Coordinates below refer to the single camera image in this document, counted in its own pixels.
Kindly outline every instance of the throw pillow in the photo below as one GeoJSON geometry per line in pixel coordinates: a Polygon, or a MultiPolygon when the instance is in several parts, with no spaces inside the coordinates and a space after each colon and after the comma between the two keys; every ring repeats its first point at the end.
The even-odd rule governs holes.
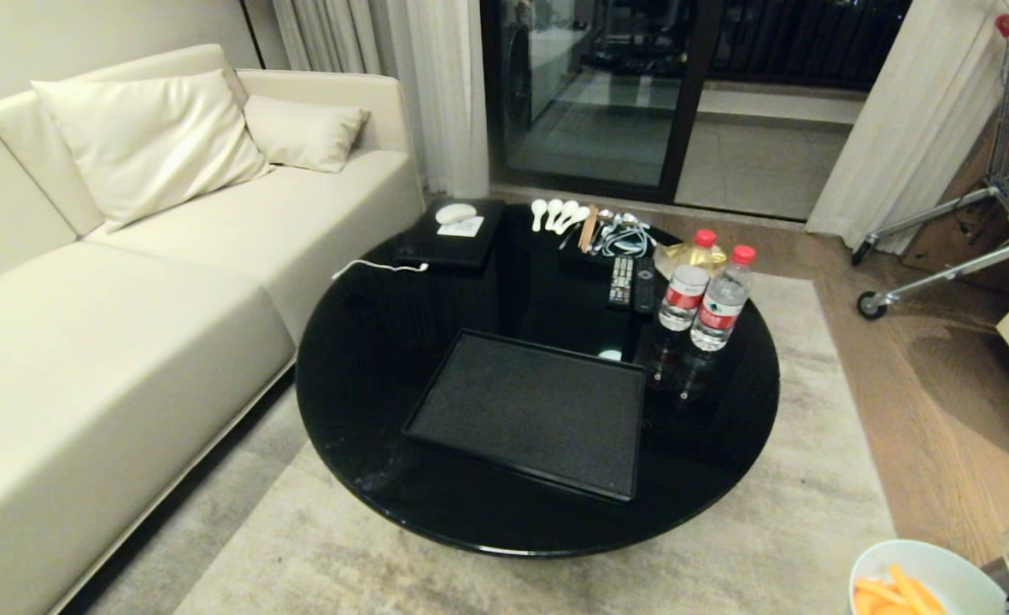
{"type": "Polygon", "coordinates": [[[340,172],[370,111],[274,98],[246,101],[246,126],[270,162],[340,172]]]}
{"type": "Polygon", "coordinates": [[[105,215],[107,232],[270,169],[220,70],[32,87],[105,215]]]}

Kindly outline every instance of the door frame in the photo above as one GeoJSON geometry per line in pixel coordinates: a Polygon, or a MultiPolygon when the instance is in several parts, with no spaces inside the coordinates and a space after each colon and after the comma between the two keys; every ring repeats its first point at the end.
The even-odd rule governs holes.
{"type": "Polygon", "coordinates": [[[691,37],[687,70],[679,87],[671,135],[668,136],[664,151],[660,186],[647,188],[637,183],[562,175],[558,172],[516,170],[504,166],[504,85],[501,83],[504,76],[499,70],[503,66],[503,20],[500,19],[500,0],[481,0],[481,54],[485,83],[485,120],[488,128],[489,177],[525,187],[673,205],[679,176],[683,173],[683,163],[687,159],[687,145],[694,117],[698,115],[702,85],[712,59],[712,51],[716,47],[723,5],[725,0],[694,0],[698,19],[695,20],[694,34],[691,37]]]}

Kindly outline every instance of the remote control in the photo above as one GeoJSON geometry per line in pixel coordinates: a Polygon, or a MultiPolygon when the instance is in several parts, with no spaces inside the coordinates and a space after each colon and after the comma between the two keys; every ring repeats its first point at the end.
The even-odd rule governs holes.
{"type": "Polygon", "coordinates": [[[656,312],[656,262],[639,258],[633,269],[633,311],[639,315],[656,312]]]}
{"type": "Polygon", "coordinates": [[[631,284],[633,284],[633,260],[622,256],[614,258],[614,269],[610,273],[610,291],[606,294],[606,304],[609,304],[610,307],[629,307],[631,284]]]}

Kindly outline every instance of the white curtain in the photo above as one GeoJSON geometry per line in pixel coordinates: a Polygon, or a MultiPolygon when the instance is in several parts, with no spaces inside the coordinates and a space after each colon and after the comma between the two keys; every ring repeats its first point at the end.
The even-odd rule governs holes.
{"type": "Polygon", "coordinates": [[[456,198],[488,195],[480,15],[477,0],[387,0],[427,188],[456,198]]]}
{"type": "MultiPolygon", "coordinates": [[[[937,205],[1001,100],[996,0],[914,0],[807,230],[865,235],[937,205]]],[[[877,246],[901,252],[913,231],[877,246]]]]}
{"type": "Polygon", "coordinates": [[[293,70],[381,75],[365,0],[273,0],[293,70]]]}

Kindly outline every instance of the white plastic spoon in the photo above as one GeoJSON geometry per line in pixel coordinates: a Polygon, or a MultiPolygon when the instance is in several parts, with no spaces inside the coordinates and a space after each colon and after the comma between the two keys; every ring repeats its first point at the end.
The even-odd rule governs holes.
{"type": "Polygon", "coordinates": [[[531,230],[538,231],[543,230],[543,216],[546,215],[546,210],[549,208],[549,204],[546,203],[546,199],[535,199],[534,203],[531,203],[531,212],[535,215],[535,222],[532,222],[531,230]]]}
{"type": "Polygon", "coordinates": [[[561,206],[561,217],[558,218],[558,223],[554,226],[554,230],[558,234],[564,232],[564,227],[567,222],[571,220],[571,215],[576,214],[576,208],[579,207],[579,203],[574,202],[574,200],[567,200],[566,203],[561,206]]]}
{"type": "Polygon", "coordinates": [[[567,219],[567,221],[564,221],[561,223],[561,225],[558,225],[558,231],[556,232],[558,232],[559,235],[566,234],[566,231],[569,230],[569,227],[575,225],[576,222],[586,221],[587,217],[590,215],[591,215],[591,208],[587,207],[586,205],[583,207],[577,207],[576,210],[573,211],[573,215],[571,215],[571,217],[567,219]]]}
{"type": "Polygon", "coordinates": [[[558,223],[558,215],[561,214],[564,206],[566,206],[566,204],[564,204],[561,199],[550,200],[550,215],[546,218],[546,226],[543,227],[544,229],[547,231],[554,230],[554,225],[558,223]]]}

